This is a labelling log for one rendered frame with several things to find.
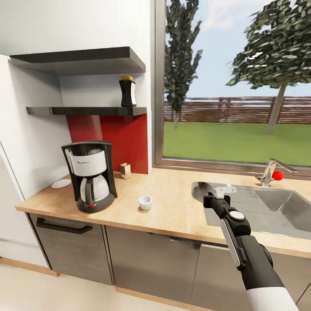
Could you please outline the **saucer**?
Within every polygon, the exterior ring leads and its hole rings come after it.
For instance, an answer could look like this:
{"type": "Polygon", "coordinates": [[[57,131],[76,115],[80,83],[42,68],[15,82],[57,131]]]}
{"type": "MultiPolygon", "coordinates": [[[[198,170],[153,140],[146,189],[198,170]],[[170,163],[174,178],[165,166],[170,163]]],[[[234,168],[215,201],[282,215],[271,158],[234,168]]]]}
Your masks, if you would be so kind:
{"type": "Polygon", "coordinates": [[[71,183],[70,179],[58,180],[54,184],[52,184],[52,188],[61,188],[71,183]]]}

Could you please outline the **bottle of coffee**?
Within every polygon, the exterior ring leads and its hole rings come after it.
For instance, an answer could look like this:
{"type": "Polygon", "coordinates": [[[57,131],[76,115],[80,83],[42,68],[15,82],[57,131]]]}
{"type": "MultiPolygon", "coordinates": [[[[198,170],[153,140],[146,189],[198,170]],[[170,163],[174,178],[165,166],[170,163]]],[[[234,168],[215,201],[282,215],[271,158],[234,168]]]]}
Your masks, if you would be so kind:
{"type": "Polygon", "coordinates": [[[121,107],[137,107],[134,98],[135,82],[133,77],[122,76],[119,84],[122,92],[121,107]]]}

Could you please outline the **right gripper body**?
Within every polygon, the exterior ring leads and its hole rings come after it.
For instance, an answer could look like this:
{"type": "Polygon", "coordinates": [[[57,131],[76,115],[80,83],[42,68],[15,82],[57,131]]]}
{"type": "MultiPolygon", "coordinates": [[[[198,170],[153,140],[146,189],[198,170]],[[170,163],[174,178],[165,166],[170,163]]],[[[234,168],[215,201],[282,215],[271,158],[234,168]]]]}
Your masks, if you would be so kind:
{"type": "Polygon", "coordinates": [[[224,195],[224,198],[216,198],[212,196],[204,196],[203,197],[203,207],[204,208],[213,208],[215,212],[217,212],[217,208],[222,204],[227,204],[230,206],[230,196],[224,195]]]}

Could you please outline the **coffee cup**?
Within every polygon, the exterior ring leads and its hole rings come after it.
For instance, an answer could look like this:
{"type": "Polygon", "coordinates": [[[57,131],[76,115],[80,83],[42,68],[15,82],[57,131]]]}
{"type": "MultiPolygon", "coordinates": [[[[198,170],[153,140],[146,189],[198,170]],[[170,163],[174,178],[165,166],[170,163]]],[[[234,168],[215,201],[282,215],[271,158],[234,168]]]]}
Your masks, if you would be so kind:
{"type": "Polygon", "coordinates": [[[139,198],[139,204],[142,209],[149,209],[152,204],[152,199],[149,196],[142,196],[139,198]]]}

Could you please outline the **paper coffee filter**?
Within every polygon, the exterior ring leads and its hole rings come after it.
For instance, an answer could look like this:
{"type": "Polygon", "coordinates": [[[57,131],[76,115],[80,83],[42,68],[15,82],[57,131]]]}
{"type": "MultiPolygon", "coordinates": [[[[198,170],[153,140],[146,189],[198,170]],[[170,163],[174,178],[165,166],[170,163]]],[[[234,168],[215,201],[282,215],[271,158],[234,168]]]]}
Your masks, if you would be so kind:
{"type": "Polygon", "coordinates": [[[195,200],[203,203],[203,197],[208,196],[209,192],[215,194],[212,185],[208,182],[198,181],[192,183],[191,195],[195,200]]]}

